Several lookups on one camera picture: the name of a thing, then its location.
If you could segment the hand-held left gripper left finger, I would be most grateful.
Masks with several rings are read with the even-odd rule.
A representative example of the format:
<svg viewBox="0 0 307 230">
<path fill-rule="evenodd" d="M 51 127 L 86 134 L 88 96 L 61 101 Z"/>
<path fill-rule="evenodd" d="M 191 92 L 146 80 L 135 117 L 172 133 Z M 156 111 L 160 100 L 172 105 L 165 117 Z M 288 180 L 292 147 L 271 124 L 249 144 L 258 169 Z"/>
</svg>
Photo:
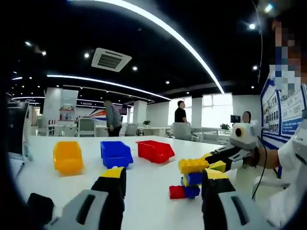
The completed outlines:
<svg viewBox="0 0 307 230">
<path fill-rule="evenodd" d="M 47 230 L 119 230 L 125 211 L 126 168 L 106 170 L 90 190 L 82 190 Z"/>
</svg>

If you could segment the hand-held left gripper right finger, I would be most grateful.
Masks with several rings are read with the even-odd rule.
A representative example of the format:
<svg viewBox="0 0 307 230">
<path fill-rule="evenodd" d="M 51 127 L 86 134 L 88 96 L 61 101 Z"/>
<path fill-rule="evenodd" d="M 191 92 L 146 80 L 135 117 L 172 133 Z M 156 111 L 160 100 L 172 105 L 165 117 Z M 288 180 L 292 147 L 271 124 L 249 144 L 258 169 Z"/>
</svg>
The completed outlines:
<svg viewBox="0 0 307 230">
<path fill-rule="evenodd" d="M 236 191 L 228 178 L 210 179 L 202 171 L 202 214 L 206 230 L 270 230 L 255 202 Z"/>
</svg>

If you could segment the person's right hand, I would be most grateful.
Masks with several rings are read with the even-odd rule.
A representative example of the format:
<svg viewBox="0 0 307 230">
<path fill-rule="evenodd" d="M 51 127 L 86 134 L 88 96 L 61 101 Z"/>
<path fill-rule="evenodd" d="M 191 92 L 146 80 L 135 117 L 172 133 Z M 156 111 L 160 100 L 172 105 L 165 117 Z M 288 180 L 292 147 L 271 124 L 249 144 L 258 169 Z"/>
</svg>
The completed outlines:
<svg viewBox="0 0 307 230">
<path fill-rule="evenodd" d="M 243 168 L 247 167 L 253 167 L 253 161 L 254 161 L 254 150 L 251 150 L 251 152 L 243 158 Z"/>
</svg>

